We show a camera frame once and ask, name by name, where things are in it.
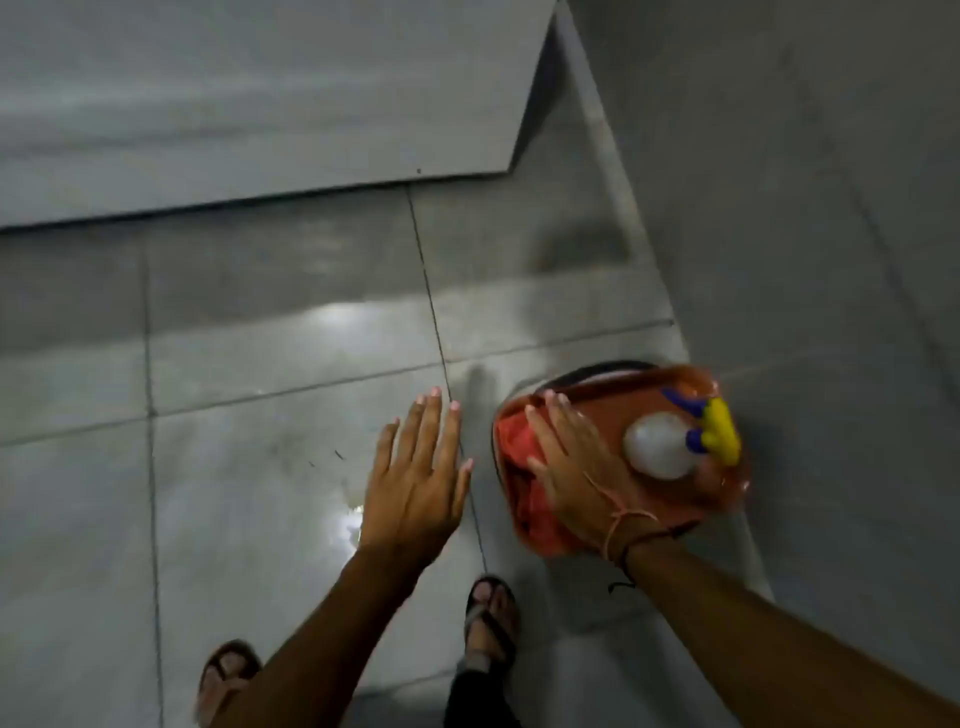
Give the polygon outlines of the person's right forearm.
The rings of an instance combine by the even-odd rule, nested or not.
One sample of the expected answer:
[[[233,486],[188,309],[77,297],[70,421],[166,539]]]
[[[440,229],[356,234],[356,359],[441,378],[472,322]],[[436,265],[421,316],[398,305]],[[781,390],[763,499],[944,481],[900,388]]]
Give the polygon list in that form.
[[[960,706],[674,540],[635,546],[628,569],[743,728],[960,728]]]

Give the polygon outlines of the white spray bottle yellow trigger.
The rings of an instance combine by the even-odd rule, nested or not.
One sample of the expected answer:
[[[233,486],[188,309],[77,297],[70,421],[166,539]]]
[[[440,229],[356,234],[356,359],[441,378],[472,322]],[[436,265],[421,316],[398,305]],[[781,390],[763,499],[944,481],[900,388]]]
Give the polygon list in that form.
[[[669,408],[641,416],[623,435],[630,467],[663,481],[691,476],[709,459],[722,468],[738,467],[742,440],[721,396],[693,396],[673,387],[663,387],[659,394]]]

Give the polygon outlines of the person's left hand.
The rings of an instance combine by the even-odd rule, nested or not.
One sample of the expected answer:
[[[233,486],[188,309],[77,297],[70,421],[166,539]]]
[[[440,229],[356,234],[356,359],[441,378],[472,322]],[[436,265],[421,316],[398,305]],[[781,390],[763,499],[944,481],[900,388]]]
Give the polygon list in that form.
[[[416,396],[404,418],[395,418],[399,420],[399,429],[394,439],[390,469],[375,484],[372,462],[366,484],[358,555],[396,561],[421,572],[439,557],[460,526],[460,523],[450,523],[449,508],[455,469],[470,458],[463,458],[461,452],[463,407],[455,400],[445,404],[444,392],[442,388],[440,390],[442,409],[432,471],[429,476],[422,476],[413,466],[415,431],[421,419],[420,403],[427,391]]]

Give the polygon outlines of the orange plastic tub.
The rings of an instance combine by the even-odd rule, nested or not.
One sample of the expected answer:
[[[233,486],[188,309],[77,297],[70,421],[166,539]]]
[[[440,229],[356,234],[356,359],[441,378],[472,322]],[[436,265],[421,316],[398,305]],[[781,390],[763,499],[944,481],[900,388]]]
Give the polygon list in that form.
[[[669,408],[660,394],[664,387],[673,387],[693,397],[716,395],[723,399],[719,385],[705,370],[690,365],[661,366],[637,359],[586,365],[534,385],[530,393],[510,395],[496,410],[491,425],[497,477],[493,437],[497,420],[518,410],[524,411],[527,406],[545,411],[546,390],[566,394],[572,405],[594,423],[610,449],[627,460],[622,449],[624,433],[643,415]],[[734,507],[750,485],[744,446],[737,467],[720,467],[708,459],[693,474],[677,481],[657,480],[637,472],[629,463],[628,466],[647,508],[669,529],[689,523],[699,525],[714,513]],[[562,556],[586,552],[588,547],[565,529],[577,545],[571,553]]]

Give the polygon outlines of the person's left forearm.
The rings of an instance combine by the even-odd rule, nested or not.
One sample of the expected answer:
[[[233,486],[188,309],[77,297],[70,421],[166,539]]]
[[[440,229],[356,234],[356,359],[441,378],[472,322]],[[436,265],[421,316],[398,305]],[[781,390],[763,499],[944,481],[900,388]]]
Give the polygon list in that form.
[[[256,674],[205,677],[200,725],[336,728],[384,631],[429,564],[414,543],[359,548],[323,601]]]

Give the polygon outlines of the orange thread wristband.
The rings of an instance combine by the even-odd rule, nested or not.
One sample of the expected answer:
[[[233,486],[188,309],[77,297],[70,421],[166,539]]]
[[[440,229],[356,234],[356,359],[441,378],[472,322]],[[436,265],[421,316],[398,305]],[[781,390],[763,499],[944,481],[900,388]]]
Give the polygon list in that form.
[[[601,553],[603,557],[611,562],[617,562],[615,558],[617,555],[613,552],[613,544],[615,540],[615,535],[618,528],[622,525],[625,520],[630,518],[642,518],[654,523],[657,527],[660,527],[661,521],[650,511],[643,509],[642,507],[634,507],[628,505],[623,498],[616,491],[612,491],[602,485],[600,485],[587,471],[583,472],[584,477],[587,482],[593,487],[593,489],[608,503],[611,505],[611,522],[609,528],[606,531],[605,540],[603,541],[603,546]]]

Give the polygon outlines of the person's sandalled foot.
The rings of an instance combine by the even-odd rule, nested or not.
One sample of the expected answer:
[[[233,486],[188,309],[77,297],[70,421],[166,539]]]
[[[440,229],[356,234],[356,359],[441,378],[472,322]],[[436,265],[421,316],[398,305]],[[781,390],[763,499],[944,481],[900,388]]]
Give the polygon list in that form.
[[[263,670],[263,661],[244,639],[220,645],[207,659],[198,680],[194,721],[198,728],[211,728],[238,694]]]
[[[470,587],[457,672],[504,678],[515,664],[521,627],[518,600],[499,576],[484,573]]]

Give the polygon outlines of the black thread wristband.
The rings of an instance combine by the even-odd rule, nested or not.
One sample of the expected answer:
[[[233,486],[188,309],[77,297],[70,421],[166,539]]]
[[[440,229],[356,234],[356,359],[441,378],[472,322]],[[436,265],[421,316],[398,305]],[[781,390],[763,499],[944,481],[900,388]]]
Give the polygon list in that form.
[[[677,541],[684,538],[690,531],[698,527],[697,523],[690,522],[683,524],[676,528],[670,528],[665,530],[660,530],[656,532],[644,533],[641,535],[634,536],[627,540],[622,547],[614,553],[614,557],[610,559],[610,563],[614,564],[620,572],[623,574],[623,579],[619,581],[612,581],[606,585],[606,592],[608,595],[612,595],[616,589],[625,588],[625,589],[635,589],[637,584],[634,581],[633,577],[630,574],[628,568],[628,559],[631,549],[638,547],[640,545],[646,545],[648,543],[656,543],[658,541],[669,540]]]

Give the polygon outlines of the person's right sandalled foot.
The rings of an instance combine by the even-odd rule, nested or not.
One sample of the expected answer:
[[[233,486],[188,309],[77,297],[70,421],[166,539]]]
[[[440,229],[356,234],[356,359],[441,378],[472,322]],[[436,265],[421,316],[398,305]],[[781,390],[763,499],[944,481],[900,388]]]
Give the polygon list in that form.
[[[499,576],[484,573],[470,587],[457,672],[504,678],[515,664],[521,627],[518,600]]]

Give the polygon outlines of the person's black trouser leg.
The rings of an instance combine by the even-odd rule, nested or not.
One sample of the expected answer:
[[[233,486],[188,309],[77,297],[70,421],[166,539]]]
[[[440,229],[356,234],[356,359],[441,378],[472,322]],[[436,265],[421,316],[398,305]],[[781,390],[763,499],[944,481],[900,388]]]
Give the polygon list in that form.
[[[507,701],[504,675],[458,672],[450,685],[442,728],[522,728]]]

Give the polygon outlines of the person's left sandalled foot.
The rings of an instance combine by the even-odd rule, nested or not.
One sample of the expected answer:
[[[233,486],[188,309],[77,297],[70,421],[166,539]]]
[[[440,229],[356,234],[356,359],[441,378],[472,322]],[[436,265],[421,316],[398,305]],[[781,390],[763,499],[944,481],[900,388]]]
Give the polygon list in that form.
[[[263,661],[244,639],[220,645],[207,659],[198,680],[194,721],[198,728],[211,728],[238,694],[263,670]]]

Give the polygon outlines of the large grey flat panel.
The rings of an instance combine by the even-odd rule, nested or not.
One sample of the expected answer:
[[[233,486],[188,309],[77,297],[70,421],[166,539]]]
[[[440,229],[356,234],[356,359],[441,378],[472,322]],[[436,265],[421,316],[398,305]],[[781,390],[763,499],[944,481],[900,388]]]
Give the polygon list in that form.
[[[557,0],[0,0],[0,229],[505,172]]]

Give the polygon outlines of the red cloth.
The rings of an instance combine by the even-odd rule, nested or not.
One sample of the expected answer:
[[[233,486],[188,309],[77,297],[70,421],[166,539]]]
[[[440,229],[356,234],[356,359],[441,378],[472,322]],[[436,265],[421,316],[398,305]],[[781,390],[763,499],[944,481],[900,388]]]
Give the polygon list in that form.
[[[553,514],[543,484],[529,467],[531,458],[546,463],[546,457],[523,409],[498,418],[492,437],[498,478],[518,538],[541,557],[570,554],[578,543]]]

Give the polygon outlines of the person's right hand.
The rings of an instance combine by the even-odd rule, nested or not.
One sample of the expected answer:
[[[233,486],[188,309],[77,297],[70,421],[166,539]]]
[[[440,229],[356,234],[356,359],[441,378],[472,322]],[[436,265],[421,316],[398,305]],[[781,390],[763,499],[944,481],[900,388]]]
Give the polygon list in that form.
[[[588,472],[600,485],[616,491],[626,504],[650,510],[630,468],[610,449],[587,416],[572,405],[581,417],[579,430],[582,443],[580,458],[572,459],[559,447],[546,402],[544,407],[545,410],[541,411],[533,405],[527,405],[524,413],[544,455],[562,455],[562,506],[561,510],[552,512],[574,536],[602,555],[603,542],[612,521],[613,507],[594,490],[584,472]],[[651,520],[642,517],[625,519],[616,530],[612,551],[618,552],[635,536],[666,529],[663,525],[656,526]]]

